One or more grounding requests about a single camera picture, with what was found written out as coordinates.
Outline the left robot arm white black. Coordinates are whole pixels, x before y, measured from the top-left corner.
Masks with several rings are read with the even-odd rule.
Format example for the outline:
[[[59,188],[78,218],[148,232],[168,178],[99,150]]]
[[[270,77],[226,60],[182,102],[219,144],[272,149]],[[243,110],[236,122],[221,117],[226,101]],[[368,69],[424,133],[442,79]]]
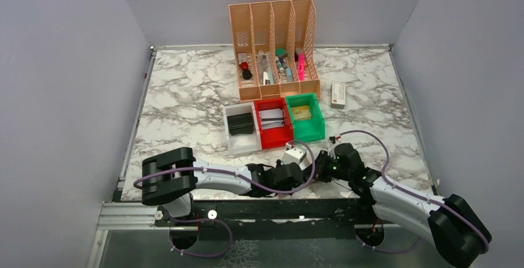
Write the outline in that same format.
[[[142,191],[142,204],[160,206],[176,223],[187,225],[194,217],[193,190],[226,191],[250,198],[291,195],[308,186],[314,166],[313,152],[307,146],[288,146],[276,165],[241,167],[203,161],[194,157],[192,148],[182,147],[145,159],[142,177],[133,186]]]

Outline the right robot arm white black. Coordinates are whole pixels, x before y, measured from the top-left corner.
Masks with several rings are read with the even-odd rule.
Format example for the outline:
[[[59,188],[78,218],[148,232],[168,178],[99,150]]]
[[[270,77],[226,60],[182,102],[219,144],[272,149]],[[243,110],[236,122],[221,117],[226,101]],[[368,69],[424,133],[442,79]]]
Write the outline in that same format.
[[[388,180],[367,167],[350,143],[320,151],[308,170],[314,171],[313,178],[319,182],[346,181],[358,196],[356,209],[361,221],[397,224],[431,243],[454,267],[469,267],[492,241],[464,198],[429,195]]]

